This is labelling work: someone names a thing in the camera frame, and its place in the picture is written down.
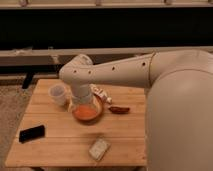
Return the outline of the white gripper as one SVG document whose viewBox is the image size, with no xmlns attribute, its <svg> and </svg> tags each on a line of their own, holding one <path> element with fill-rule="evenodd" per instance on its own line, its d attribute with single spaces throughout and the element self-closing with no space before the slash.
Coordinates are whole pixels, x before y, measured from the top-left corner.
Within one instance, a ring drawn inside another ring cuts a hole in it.
<svg viewBox="0 0 213 171">
<path fill-rule="evenodd" d="M 74 84 L 70 86 L 72 92 L 72 102 L 75 105 L 89 104 L 92 102 L 93 95 L 89 84 Z"/>
</svg>

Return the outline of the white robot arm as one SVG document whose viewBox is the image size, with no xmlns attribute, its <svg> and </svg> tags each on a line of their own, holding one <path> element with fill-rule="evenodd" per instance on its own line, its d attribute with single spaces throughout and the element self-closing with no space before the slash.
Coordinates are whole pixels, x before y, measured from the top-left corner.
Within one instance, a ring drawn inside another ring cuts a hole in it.
<svg viewBox="0 0 213 171">
<path fill-rule="evenodd" d="M 213 171 L 213 54 L 157 52 L 98 65 L 78 55 L 59 78 L 79 102 L 89 100 L 91 83 L 147 89 L 148 171 Z"/>
</svg>

